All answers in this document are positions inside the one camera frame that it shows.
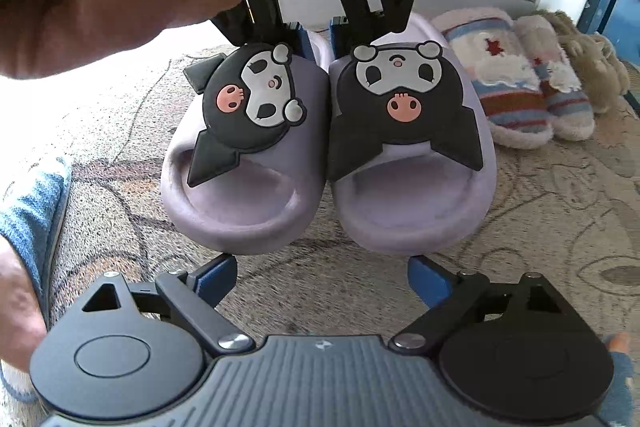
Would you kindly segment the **purple Kuromi slipper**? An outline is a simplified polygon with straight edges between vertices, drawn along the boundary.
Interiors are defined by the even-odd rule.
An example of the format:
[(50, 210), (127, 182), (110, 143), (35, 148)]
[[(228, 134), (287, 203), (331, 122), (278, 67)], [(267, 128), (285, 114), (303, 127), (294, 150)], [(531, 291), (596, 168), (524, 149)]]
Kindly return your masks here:
[(160, 195), (195, 243), (267, 254), (314, 219), (326, 184), (333, 53), (316, 32), (302, 35), (307, 57), (285, 43), (250, 43), (184, 70), (195, 98), (169, 143)]
[(328, 180), (347, 235), (411, 256), (471, 235), (486, 216), (497, 161), (482, 104), (444, 36), (413, 13), (400, 34), (330, 66)]

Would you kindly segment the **striped knit slipper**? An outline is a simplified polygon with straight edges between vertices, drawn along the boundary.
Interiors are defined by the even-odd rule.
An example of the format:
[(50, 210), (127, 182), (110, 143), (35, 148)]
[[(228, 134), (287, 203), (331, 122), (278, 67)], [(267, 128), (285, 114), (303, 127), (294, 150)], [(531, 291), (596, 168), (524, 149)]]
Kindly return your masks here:
[(498, 8), (451, 10), (432, 19), (468, 72), (492, 139), (515, 150), (535, 150), (553, 136), (540, 79)]
[(592, 107), (552, 25), (541, 15), (526, 15), (515, 21), (514, 30), (540, 80), (554, 135), (588, 140), (596, 125)]

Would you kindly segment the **brown fluffy animal slipper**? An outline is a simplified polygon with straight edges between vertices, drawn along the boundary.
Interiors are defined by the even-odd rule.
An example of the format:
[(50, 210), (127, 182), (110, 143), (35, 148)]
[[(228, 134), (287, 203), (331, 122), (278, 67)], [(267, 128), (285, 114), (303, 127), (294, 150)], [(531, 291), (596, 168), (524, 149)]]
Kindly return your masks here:
[(629, 75), (612, 42), (600, 34), (583, 34), (563, 11), (537, 11), (553, 27), (593, 112), (605, 114), (628, 92)]

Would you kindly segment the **cartoon patterned door mat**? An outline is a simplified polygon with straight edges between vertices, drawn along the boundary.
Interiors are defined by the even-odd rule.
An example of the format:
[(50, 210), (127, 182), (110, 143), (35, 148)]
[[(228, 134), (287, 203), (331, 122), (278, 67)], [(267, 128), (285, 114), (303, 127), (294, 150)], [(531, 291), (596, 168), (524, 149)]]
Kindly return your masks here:
[[(191, 273), (222, 254), (179, 232), (160, 176), (167, 147), (195, 96), (191, 57), (160, 61), (136, 115), (111, 133), (84, 129), (103, 156), (75, 165), (55, 261), (53, 327), (103, 275), (131, 284)], [(506, 421), (465, 404), (427, 358), (388, 343), (427, 307), (408, 283), (425, 256), (492, 283), (542, 274), (600, 336), (639, 328), (639, 119), (620, 102), (584, 143), (538, 150), (495, 146), (497, 184), (480, 226), (428, 254), (368, 251), (343, 229), (331, 184), (295, 241), (234, 255), (238, 277), (216, 311), (255, 341), (207, 361), (174, 404), (128, 421), (83, 421), (49, 410), (51, 426), (599, 426)]]

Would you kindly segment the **person blue jeans leg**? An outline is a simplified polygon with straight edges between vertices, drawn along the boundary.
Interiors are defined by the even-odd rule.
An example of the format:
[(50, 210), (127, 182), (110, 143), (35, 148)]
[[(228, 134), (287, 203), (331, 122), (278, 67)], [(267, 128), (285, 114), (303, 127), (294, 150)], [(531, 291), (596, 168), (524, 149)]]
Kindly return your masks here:
[(29, 363), (47, 335), (52, 262), (72, 182), (63, 157), (42, 158), (1, 195), (1, 384), (37, 401)]

